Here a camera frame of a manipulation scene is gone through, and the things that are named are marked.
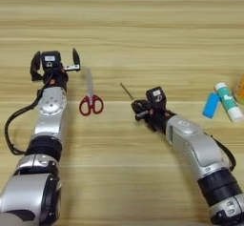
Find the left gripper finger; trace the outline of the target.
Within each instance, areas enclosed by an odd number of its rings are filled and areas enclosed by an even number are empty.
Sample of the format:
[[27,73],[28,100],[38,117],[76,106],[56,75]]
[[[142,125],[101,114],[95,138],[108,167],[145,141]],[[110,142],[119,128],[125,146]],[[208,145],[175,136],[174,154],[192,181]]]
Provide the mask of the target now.
[[75,48],[72,49],[72,59],[74,65],[80,66],[80,57]]
[[41,52],[38,51],[30,62],[30,76],[32,81],[40,81],[42,75],[38,72],[41,64]]

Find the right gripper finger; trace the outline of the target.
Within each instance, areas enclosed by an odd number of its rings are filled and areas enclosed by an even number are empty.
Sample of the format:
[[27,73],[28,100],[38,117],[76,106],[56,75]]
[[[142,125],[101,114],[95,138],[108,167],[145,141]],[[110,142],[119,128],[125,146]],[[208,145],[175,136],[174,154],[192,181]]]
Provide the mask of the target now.
[[142,113],[151,109],[151,104],[148,100],[134,100],[132,109],[135,113]]
[[144,111],[144,112],[141,112],[141,113],[137,113],[135,115],[135,120],[136,121],[140,121],[141,119],[145,119],[149,114],[149,111]]

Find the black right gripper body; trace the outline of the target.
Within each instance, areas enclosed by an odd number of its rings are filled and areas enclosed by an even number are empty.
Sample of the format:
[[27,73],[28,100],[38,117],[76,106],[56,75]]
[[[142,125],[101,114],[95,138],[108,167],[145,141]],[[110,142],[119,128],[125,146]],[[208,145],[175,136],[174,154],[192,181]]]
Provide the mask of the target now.
[[166,102],[150,103],[145,100],[142,107],[149,113],[145,117],[145,122],[148,127],[154,132],[166,132],[166,126],[174,113],[166,108]]

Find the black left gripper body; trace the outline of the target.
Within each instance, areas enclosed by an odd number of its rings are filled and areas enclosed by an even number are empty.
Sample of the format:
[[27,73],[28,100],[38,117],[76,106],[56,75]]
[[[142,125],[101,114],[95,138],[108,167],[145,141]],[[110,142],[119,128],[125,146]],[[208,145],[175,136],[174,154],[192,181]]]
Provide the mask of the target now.
[[79,65],[46,69],[43,75],[43,82],[47,88],[60,87],[66,90],[69,81],[68,72],[79,72],[80,70],[81,67]]

